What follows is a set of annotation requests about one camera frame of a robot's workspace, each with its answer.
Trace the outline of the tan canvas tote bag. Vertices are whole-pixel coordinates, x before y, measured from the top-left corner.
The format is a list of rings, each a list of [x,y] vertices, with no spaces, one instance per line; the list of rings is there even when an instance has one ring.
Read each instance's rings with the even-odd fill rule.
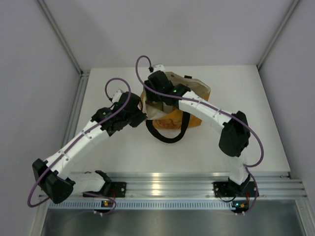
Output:
[[[161,142],[173,144],[180,141],[188,128],[197,127],[202,123],[203,116],[198,114],[197,108],[201,102],[207,102],[211,89],[208,85],[189,76],[180,76],[174,72],[164,72],[173,85],[180,84],[179,96],[152,92],[178,99],[178,106],[173,106],[171,113],[165,113],[153,107],[155,102],[149,102],[145,91],[141,94],[147,114],[146,127],[152,136]]]

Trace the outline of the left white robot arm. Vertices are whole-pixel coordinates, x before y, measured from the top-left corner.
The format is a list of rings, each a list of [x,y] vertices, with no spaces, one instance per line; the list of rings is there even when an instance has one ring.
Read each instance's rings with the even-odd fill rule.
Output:
[[[45,160],[37,159],[32,169],[37,185],[55,204],[72,194],[94,194],[102,197],[111,191],[112,180],[101,170],[73,173],[73,168],[98,144],[125,126],[137,127],[147,116],[142,112],[141,98],[118,90],[110,108],[100,108],[86,126],[68,144]]]

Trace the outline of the green pump bottle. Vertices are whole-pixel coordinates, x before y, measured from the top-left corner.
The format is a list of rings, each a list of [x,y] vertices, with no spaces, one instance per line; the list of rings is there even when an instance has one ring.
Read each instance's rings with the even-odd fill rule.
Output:
[[[156,109],[163,111],[163,102],[156,102],[153,104],[153,107],[155,107]]]

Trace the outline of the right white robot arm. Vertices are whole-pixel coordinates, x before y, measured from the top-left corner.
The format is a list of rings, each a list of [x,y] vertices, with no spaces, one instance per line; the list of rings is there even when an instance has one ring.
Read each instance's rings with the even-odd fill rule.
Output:
[[[149,102],[162,102],[183,112],[183,115],[193,115],[209,124],[220,134],[219,148],[230,157],[230,175],[227,189],[234,195],[246,191],[250,175],[244,167],[240,156],[248,146],[250,131],[247,129],[246,115],[238,111],[226,113],[198,96],[187,85],[174,85],[162,71],[151,74],[144,82],[146,98]]]

